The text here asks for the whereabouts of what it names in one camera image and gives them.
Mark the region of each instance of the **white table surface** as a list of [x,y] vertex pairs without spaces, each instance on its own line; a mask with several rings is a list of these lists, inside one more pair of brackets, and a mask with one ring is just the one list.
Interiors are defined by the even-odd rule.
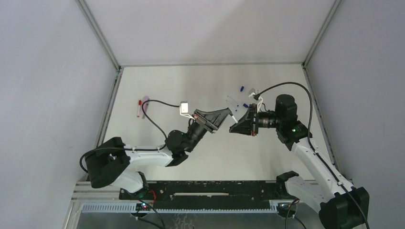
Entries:
[[[299,64],[209,65],[126,67],[107,127],[105,141],[120,136],[132,146],[157,146],[164,142],[161,132],[147,119],[137,118],[138,100],[148,95],[170,104],[189,102],[195,109],[213,111],[228,106],[227,95],[239,102],[233,112],[239,119],[246,112],[243,103],[251,88],[264,90],[281,82],[293,81],[307,86]],[[263,94],[267,109],[274,110],[279,94],[290,94],[298,105],[298,119],[305,125],[309,118],[309,100],[295,85],[284,85]],[[187,132],[188,119],[178,108],[150,103],[147,113],[168,134],[173,129]],[[313,179],[304,165],[277,138],[275,129],[259,129],[256,137],[231,134],[234,124],[228,117],[215,134],[207,133],[189,158],[176,167],[140,167],[147,180],[275,180],[294,170],[304,179]],[[317,116],[313,114],[311,132],[323,154],[329,158]]]

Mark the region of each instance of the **black cable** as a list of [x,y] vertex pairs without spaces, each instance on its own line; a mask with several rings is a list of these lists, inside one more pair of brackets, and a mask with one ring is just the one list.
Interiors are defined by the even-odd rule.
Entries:
[[162,228],[163,228],[163,229],[166,229],[166,225],[164,224],[164,221],[163,221],[163,219],[162,219],[162,216],[160,216],[160,214],[155,210],[155,208],[152,207],[152,205],[146,203],[145,201],[143,201],[143,200],[141,200],[141,199],[139,199],[139,198],[136,198],[136,200],[137,200],[137,201],[140,201],[140,202],[142,202],[142,203],[144,203],[146,206],[148,206],[150,209],[152,209],[152,210],[156,213],[156,215],[158,215],[160,221],[162,222],[162,225],[163,225]]
[[263,105],[263,107],[264,107],[264,110],[265,110],[265,111],[268,111],[268,110],[266,109],[266,104],[262,103],[262,105]]
[[139,211],[140,211],[140,208],[137,210],[137,212],[136,212],[135,214],[134,214],[134,213],[131,213],[131,215],[132,215],[133,217],[135,217],[136,220],[139,220],[139,221],[142,221],[142,222],[145,222],[145,223],[149,223],[149,224],[152,224],[153,226],[155,226],[155,227],[157,227],[157,228],[159,228],[159,229],[163,229],[162,226],[160,226],[160,225],[158,225],[158,224],[156,224],[156,223],[154,223],[154,222],[151,222],[151,221],[146,220],[146,219],[143,219],[143,218],[139,218],[139,217],[138,217]]
[[305,227],[304,223],[301,220],[299,220],[296,216],[294,216],[294,219],[296,219],[304,227],[304,229],[307,229],[307,227]]
[[288,218],[288,215],[290,214],[290,210],[291,210],[291,207],[295,204],[295,202],[297,202],[299,199],[298,198],[295,198],[295,200],[290,204],[290,207],[288,207],[288,212],[287,212],[287,215],[286,215],[286,222],[285,222],[285,224],[284,224],[284,226],[285,226],[285,229],[287,229],[287,218]]
[[[180,107],[180,106],[179,106],[179,105],[168,104],[168,103],[165,103],[165,102],[162,102],[162,101],[159,101],[159,100],[155,100],[155,99],[149,99],[149,100],[146,100],[146,101],[144,101],[144,102],[142,103],[142,107],[141,107],[141,108],[142,108],[143,114],[145,115],[145,117],[147,117],[147,118],[149,119],[149,121],[150,121],[152,124],[154,124],[154,125],[163,133],[163,135],[164,135],[164,137],[165,137],[165,140],[166,140],[166,139],[167,139],[166,133],[165,133],[155,122],[153,122],[152,119],[149,118],[149,116],[146,114],[146,112],[145,112],[145,110],[144,110],[144,108],[143,108],[143,105],[144,105],[145,103],[147,103],[147,102],[158,102],[158,103],[161,103],[161,104],[164,104],[164,105],[167,105],[167,106],[177,107],[177,108]],[[162,150],[162,149],[164,149],[164,147],[166,147],[166,144],[163,144],[162,147],[160,147],[158,150]],[[158,151],[157,149],[139,149],[139,148],[135,148],[135,149],[124,149],[124,148],[118,148],[118,147],[108,147],[108,148],[96,148],[96,149],[92,149],[92,150],[88,151],[87,153],[83,154],[83,155],[80,157],[79,165],[80,165],[80,167],[82,168],[83,171],[85,171],[86,173],[88,173],[87,169],[85,169],[84,166],[83,166],[83,158],[86,157],[86,156],[88,156],[88,155],[90,155],[91,153],[93,153],[93,152],[95,152],[95,151],[97,151],[97,150],[103,150],[103,149],[134,150],[134,151]]]
[[270,90],[270,89],[273,89],[273,88],[275,88],[275,87],[279,87],[279,86],[282,86],[282,85],[286,85],[286,84],[294,84],[294,85],[300,86],[300,87],[302,87],[302,88],[305,90],[305,92],[306,92],[307,95],[308,95],[308,98],[309,98],[309,107],[310,107],[310,109],[309,109],[309,121],[308,121],[308,143],[309,143],[309,146],[311,147],[311,149],[312,149],[313,151],[315,151],[315,148],[314,148],[314,146],[312,145],[312,143],[311,143],[311,141],[310,141],[310,137],[309,137],[310,129],[311,129],[311,122],[312,122],[312,96],[311,96],[311,94],[309,93],[309,91],[308,91],[308,89],[307,89],[306,87],[304,87],[302,84],[296,83],[296,82],[284,82],[284,83],[279,83],[279,84],[276,84],[276,85],[274,85],[274,86],[271,86],[271,87],[265,89],[264,91],[262,91],[262,92],[260,92],[259,94],[255,95],[254,98],[255,98],[255,99],[259,99],[260,95],[263,94],[263,93],[265,93],[266,91],[268,91],[268,90]]
[[353,198],[353,196],[350,194],[350,192],[345,188],[345,186],[341,185],[341,187],[343,188],[343,190],[349,195],[349,197],[353,200],[353,202],[356,204],[357,208],[359,209],[360,213],[363,216],[364,222],[366,224],[366,228],[370,229],[370,225],[368,224],[366,215],[364,214],[362,208],[360,207],[360,205],[357,203],[357,201]]
[[82,170],[83,170],[83,171],[85,171],[86,173],[88,173],[87,169],[85,169],[85,168],[84,168],[84,166],[83,166],[83,158],[84,158],[84,157],[86,157],[86,156],[88,156],[88,155],[92,154],[92,153],[93,153],[93,152],[95,152],[95,151],[98,151],[98,150],[104,150],[104,149],[114,149],[114,150],[129,150],[129,149],[125,149],[125,148],[119,148],[119,147],[107,147],[107,148],[97,148],[97,149],[92,149],[92,150],[90,150],[90,151],[86,152],[85,154],[83,154],[83,155],[80,157],[80,160],[79,160],[79,165],[80,165],[80,167],[82,168]]
[[[312,145],[312,143],[311,143],[311,141],[310,141],[310,137],[309,137],[309,134],[310,134],[310,127],[311,127],[311,121],[312,121],[312,97],[311,97],[311,94],[309,93],[309,91],[308,91],[308,89],[307,89],[306,87],[304,87],[302,84],[299,84],[299,83],[296,83],[296,82],[284,82],[284,83],[279,83],[279,84],[276,84],[276,85],[274,85],[274,86],[271,86],[271,87],[265,89],[264,91],[258,93],[257,95],[255,95],[255,99],[259,99],[260,95],[263,94],[264,92],[266,92],[266,91],[268,91],[268,90],[270,90],[270,89],[273,89],[273,88],[275,88],[275,87],[285,85],[285,84],[294,84],[294,85],[300,86],[300,87],[302,87],[302,88],[305,90],[305,92],[306,92],[307,95],[308,95],[309,103],[310,103],[309,121],[308,121],[308,143],[309,143],[309,146],[311,147],[311,149],[315,152],[315,148],[314,148],[314,146]],[[319,153],[316,152],[315,154],[316,154],[317,157],[322,161],[322,163],[326,166],[326,168],[327,168],[327,169],[329,170],[329,172],[332,174],[333,178],[335,178],[336,182],[339,183],[340,180],[339,180],[338,177],[335,175],[335,173],[332,171],[332,169],[330,168],[330,166],[325,162],[325,160],[323,160],[323,158],[319,155]],[[351,198],[351,199],[353,200],[353,202],[356,204],[357,208],[359,209],[360,213],[362,214],[362,217],[363,217],[363,219],[364,219],[364,221],[365,221],[365,224],[366,224],[367,229],[370,229],[370,226],[369,226],[369,224],[368,224],[367,218],[366,218],[364,212],[362,211],[362,209],[360,208],[360,205],[356,202],[356,200],[355,200],[355,199],[353,198],[353,196],[349,193],[349,191],[343,186],[343,184],[340,185],[340,187],[343,188],[343,190],[350,196],[350,198]]]
[[160,101],[160,100],[156,100],[156,99],[148,99],[148,100],[146,100],[146,101],[144,101],[144,102],[142,103],[142,107],[141,107],[141,108],[142,108],[143,114],[145,115],[145,117],[146,117],[147,119],[149,119],[149,121],[150,121],[152,124],[155,125],[155,127],[157,127],[157,128],[162,132],[162,134],[164,135],[165,140],[166,140],[166,139],[167,139],[166,133],[162,130],[162,128],[161,128],[160,126],[158,126],[155,122],[153,122],[151,118],[149,118],[149,116],[146,114],[146,112],[145,112],[145,110],[144,110],[144,108],[143,108],[143,105],[144,105],[145,103],[148,103],[148,102],[157,102],[157,103],[161,103],[161,104],[164,104],[164,105],[167,105],[167,106],[177,107],[177,108],[179,108],[180,106],[179,106],[179,105],[168,104],[168,103],[162,102],[162,101]]
[[157,228],[159,228],[159,229],[164,229],[162,226],[159,226],[158,224],[156,224],[156,223],[154,223],[154,222],[151,222],[151,221],[148,221],[148,220],[146,220],[146,219],[137,218],[137,220],[142,221],[142,222],[145,222],[145,223],[152,224],[153,226],[155,226],[155,227],[157,227]]

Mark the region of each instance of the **small white box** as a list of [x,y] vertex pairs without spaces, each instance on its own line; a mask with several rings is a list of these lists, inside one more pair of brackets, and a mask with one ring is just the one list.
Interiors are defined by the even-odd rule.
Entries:
[[188,114],[189,112],[189,103],[187,101],[180,102],[180,114]]

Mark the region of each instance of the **grey corner edge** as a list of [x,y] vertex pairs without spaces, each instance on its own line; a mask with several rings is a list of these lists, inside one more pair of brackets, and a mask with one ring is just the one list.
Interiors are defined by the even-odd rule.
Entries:
[[94,35],[97,37],[98,41],[100,42],[101,46],[103,47],[104,51],[106,52],[106,55],[108,56],[111,63],[113,64],[115,70],[119,71],[120,66],[118,64],[118,61],[117,61],[110,45],[107,42],[106,37],[104,36],[103,32],[101,31],[100,26],[98,25],[93,13],[91,12],[86,0],[75,0],[75,1],[76,1],[77,5],[79,6],[80,10],[82,11],[83,15],[85,16]]
[[108,122],[110,121],[111,112],[114,107],[114,102],[115,102],[115,98],[117,96],[118,87],[121,82],[123,71],[124,71],[124,69],[121,68],[117,72],[116,76],[114,77],[111,92],[108,97],[108,102],[106,105],[106,111],[104,112],[103,119],[101,121],[101,126],[100,126],[98,134],[97,134],[95,147],[101,145],[104,142],[104,137],[106,136],[106,131],[107,131],[107,127],[108,127]]
[[172,66],[223,66],[223,65],[263,65],[263,64],[301,64],[292,62],[195,62],[195,63],[158,63],[158,64],[123,64],[121,67],[172,67]]
[[305,57],[305,60],[303,62],[303,66],[307,67],[308,63],[311,61],[312,56],[314,55],[317,47],[319,46],[320,41],[322,40],[323,36],[325,35],[327,29],[330,26],[330,23],[332,22],[333,18],[335,17],[336,13],[338,12],[340,6],[344,0],[335,0],[332,7],[330,8],[328,15],[325,18],[325,21],[323,22],[314,42],[311,45],[311,48],[308,51],[307,56]]
[[62,229],[76,229],[79,223],[80,214],[82,213],[83,203],[70,202]]
[[317,96],[315,94],[315,91],[314,91],[314,89],[312,87],[311,79],[309,77],[307,67],[304,65],[304,63],[302,63],[301,66],[302,66],[302,70],[303,70],[304,75],[305,75],[305,80],[307,81],[309,92],[311,93],[311,96],[312,96],[312,99],[313,99],[313,102],[314,102],[316,115],[317,115],[318,120],[319,120],[319,125],[320,125],[321,131],[322,131],[323,138],[325,139],[326,148],[328,149],[330,160],[331,160],[332,164],[335,165],[336,169],[338,171],[340,171],[339,160],[337,160],[337,158],[335,157],[335,154],[333,152],[333,147],[332,147],[331,141],[329,139],[328,133],[326,131],[325,123],[323,122],[323,119],[322,119],[321,109],[320,109],[320,106],[318,104],[318,100],[317,100]]

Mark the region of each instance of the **marker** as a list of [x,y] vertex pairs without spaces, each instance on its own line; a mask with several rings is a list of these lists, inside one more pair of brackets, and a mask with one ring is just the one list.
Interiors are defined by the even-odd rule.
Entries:
[[141,105],[142,105],[142,101],[139,100],[139,102],[138,102],[138,115],[137,115],[138,118],[139,118],[139,115],[140,115],[140,106]]

